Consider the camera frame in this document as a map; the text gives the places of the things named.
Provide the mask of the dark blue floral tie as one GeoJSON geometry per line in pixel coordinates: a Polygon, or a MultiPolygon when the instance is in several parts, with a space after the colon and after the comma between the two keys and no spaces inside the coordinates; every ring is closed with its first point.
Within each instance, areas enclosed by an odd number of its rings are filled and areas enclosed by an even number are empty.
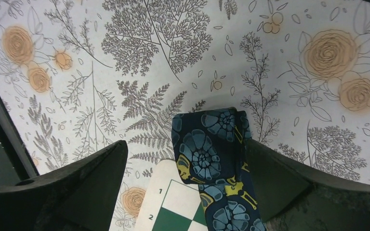
{"type": "Polygon", "coordinates": [[[264,231],[247,163],[247,114],[235,108],[177,114],[171,136],[179,176],[198,186],[208,229],[264,231]]]}

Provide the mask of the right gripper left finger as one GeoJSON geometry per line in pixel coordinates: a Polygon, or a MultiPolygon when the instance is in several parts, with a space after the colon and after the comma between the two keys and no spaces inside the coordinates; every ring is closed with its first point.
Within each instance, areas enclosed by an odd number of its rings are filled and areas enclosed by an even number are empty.
{"type": "Polygon", "coordinates": [[[0,186],[0,231],[107,231],[128,158],[126,141],[44,175],[0,186]]]}

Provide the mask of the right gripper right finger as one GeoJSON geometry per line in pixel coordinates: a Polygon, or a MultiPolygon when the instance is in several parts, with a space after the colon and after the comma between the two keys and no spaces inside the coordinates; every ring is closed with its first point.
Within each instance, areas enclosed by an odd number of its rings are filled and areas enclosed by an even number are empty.
{"type": "Polygon", "coordinates": [[[370,185],[246,142],[261,218],[271,231],[370,231],[370,185]]]}

